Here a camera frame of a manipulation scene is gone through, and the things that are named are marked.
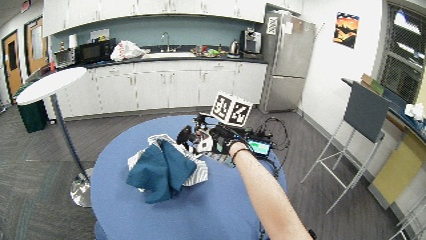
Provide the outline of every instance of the upper cabinet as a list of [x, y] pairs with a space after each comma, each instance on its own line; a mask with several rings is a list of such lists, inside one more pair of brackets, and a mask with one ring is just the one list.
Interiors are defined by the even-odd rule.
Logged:
[[98, 20], [137, 15], [137, 0], [100, 0]]
[[42, 37], [66, 29], [68, 0], [44, 0]]
[[140, 0], [138, 14], [200, 14], [201, 0]]
[[68, 0], [66, 28], [98, 21], [98, 6], [100, 0]]
[[249, 4], [243, 0], [44, 0], [42, 36], [106, 19], [161, 14], [209, 15], [263, 22], [265, 0]]
[[295, 14], [302, 14], [303, 0], [266, 0], [266, 3]]
[[265, 17], [265, 0], [254, 0], [247, 3], [246, 0], [235, 0], [234, 18], [253, 22], [263, 22]]

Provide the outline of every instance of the kettle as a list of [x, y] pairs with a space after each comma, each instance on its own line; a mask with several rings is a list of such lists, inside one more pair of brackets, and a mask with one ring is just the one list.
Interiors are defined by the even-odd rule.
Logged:
[[239, 55], [239, 43], [237, 42], [237, 40], [234, 40], [234, 41], [230, 43], [230, 46], [229, 46], [229, 54], [230, 54], [230, 55]]

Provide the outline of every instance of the small screen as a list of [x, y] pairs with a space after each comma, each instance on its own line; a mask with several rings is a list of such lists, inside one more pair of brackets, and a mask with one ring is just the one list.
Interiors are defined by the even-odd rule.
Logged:
[[263, 142], [258, 140], [249, 139], [249, 145], [253, 149], [253, 152], [261, 156], [267, 156], [270, 151], [270, 142]]

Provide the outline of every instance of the refrigerator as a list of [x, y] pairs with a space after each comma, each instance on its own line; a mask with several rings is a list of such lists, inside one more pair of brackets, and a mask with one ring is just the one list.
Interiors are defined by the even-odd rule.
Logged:
[[267, 62], [259, 110], [293, 111], [305, 87], [315, 25], [287, 12], [267, 12], [255, 31], [262, 35], [261, 53]]

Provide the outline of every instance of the green trash bin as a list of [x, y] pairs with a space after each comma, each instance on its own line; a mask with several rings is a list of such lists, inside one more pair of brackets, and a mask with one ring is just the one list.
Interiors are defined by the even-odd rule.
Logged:
[[[18, 94], [24, 91], [24, 89], [33, 84], [33, 82], [25, 83], [17, 90], [13, 95], [13, 99], [17, 98]], [[17, 109], [21, 115], [21, 119], [25, 125], [25, 129], [28, 133], [40, 131], [45, 128], [48, 122], [48, 114], [44, 107], [42, 100], [33, 102], [28, 105], [17, 105]]]

